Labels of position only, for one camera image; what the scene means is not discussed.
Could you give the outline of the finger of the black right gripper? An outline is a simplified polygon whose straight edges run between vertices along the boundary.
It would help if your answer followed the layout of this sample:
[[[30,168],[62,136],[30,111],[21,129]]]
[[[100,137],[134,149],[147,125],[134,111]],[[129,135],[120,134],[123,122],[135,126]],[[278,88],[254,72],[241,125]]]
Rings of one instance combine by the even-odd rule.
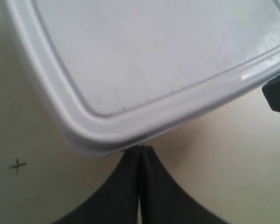
[[[280,75],[266,83],[262,92],[271,110],[280,112]]]

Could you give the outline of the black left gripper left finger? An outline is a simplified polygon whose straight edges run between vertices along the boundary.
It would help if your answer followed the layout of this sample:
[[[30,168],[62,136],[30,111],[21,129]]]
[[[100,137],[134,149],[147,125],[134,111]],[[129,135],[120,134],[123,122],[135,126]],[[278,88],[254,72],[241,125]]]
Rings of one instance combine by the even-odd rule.
[[[138,212],[139,148],[124,151],[106,181],[56,224],[134,224]]]

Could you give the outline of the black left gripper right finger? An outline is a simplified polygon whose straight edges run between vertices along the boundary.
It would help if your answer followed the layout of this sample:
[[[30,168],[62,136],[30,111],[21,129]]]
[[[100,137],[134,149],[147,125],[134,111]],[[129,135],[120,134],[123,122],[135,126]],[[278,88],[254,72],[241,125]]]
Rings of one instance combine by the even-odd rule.
[[[150,146],[139,148],[139,196],[144,224],[225,224],[189,196]]]

